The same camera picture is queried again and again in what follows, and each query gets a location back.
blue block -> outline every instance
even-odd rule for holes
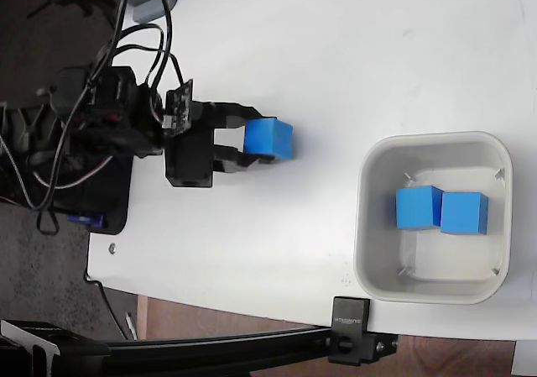
[[[397,191],[397,228],[424,230],[441,224],[443,191],[417,186]]]
[[[442,202],[441,231],[487,234],[488,198],[479,192],[446,192]]]
[[[293,158],[293,127],[276,118],[246,122],[244,153],[268,154],[279,160]]]

white container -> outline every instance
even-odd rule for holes
[[[395,193],[408,186],[488,196],[487,235],[398,230]],[[509,267],[513,164],[491,134],[387,138],[362,163],[354,266],[373,298],[475,304],[492,296]]]

